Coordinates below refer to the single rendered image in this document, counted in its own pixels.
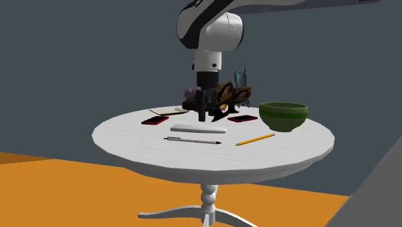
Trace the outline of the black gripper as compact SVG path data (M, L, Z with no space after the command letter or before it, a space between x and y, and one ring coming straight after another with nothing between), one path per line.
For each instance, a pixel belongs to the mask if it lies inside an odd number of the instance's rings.
M196 109L200 122L206 121L206 112L208 116L215 116L217 109L215 89L218 86L218 82L219 72L196 73L196 85L200 88L200 90L196 91ZM205 104L205 96L207 97L207 107Z

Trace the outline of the pink and dark figure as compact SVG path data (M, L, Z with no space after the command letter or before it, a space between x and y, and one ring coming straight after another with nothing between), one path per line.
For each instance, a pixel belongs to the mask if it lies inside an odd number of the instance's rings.
M182 108L185 110L196 110L196 92L201 90L199 87L187 88L184 92L185 101Z

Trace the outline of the brown figure on black stand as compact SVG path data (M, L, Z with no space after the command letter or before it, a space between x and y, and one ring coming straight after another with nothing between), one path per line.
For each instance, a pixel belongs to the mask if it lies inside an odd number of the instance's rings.
M248 100L251 96L252 87L241 86L234 87L231 81L221 83L215 88L216 104L213 112L213 122L218 121L229 114L236 114L238 111L235 109L236 104L240 104ZM226 104L227 111L221 111L220 107Z

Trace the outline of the red phone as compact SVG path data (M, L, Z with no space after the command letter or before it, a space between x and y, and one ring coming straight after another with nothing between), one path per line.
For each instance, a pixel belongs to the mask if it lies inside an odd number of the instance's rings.
M242 123L242 122L246 122L246 121L257 120L257 118L258 117L253 116L253 115L239 115L239 116L235 116L235 117L228 117L227 120L236 122L236 123Z
M149 119L146 119L144 121L141 122L141 124L146 124L146 125L158 125L166 120L168 120L169 117L167 116L153 116Z

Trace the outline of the beige notebook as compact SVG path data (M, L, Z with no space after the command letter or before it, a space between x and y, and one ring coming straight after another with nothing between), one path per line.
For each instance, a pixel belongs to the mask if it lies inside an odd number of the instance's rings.
M188 110L183 109L181 106L165 106L159 108L149 109L154 114L160 116L178 115L188 113Z

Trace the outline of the silver pen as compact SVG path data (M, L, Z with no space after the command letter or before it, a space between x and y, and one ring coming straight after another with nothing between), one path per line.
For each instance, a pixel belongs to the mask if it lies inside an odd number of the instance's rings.
M203 143L203 144L221 144L220 141L209 141L209 140L200 140L200 139L186 139L181 137L164 137L163 139L167 141L180 141L187 143Z

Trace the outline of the blue glass vase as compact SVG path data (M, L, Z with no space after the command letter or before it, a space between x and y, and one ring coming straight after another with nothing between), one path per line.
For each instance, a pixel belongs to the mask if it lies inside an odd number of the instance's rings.
M247 87L247 75L246 75L246 67L244 66L244 69L237 70L236 67L234 69L234 82L237 88L239 87ZM246 101L238 104L238 107L242 106L247 106L248 108L250 107L250 101L246 99Z

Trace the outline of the yellow pencil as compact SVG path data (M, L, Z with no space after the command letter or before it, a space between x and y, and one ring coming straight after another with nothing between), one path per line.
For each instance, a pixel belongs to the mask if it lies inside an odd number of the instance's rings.
M266 138L273 137L273 136L275 136L275 133L271 133L271 134L268 134L268 135L263 135L261 137L256 137L256 138L253 138L253 139L242 141L242 142L236 143L235 146L241 146L241 145L244 145L244 144L252 143L252 142L259 141L259 140L266 139Z

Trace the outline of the green bowl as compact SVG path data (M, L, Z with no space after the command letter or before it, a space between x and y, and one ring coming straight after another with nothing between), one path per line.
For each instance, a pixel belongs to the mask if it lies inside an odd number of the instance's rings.
M291 132L305 122L307 115L305 104L265 102L259 105L260 119L275 132Z

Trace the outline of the round white pedestal table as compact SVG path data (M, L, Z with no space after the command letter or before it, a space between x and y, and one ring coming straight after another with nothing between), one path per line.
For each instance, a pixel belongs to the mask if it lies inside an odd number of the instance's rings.
M226 133L187 133L172 132L170 128L175 124L198 125L196 112L172 115L156 126L141 124L150 117L149 110L139 110L108 119L94 129L93 142L121 167L148 177L200 185L200 206L140 213L140 218L194 217L200 219L204 227L215 222L233 227L256 227L215 207L218 187L258 183L300 172L328 155L335 140L328 128L310 119L287 133L272 131L260 118L244 123L217 121L216 125L226 128ZM275 136L235 146L271 133ZM221 144L167 141L164 137L220 141Z

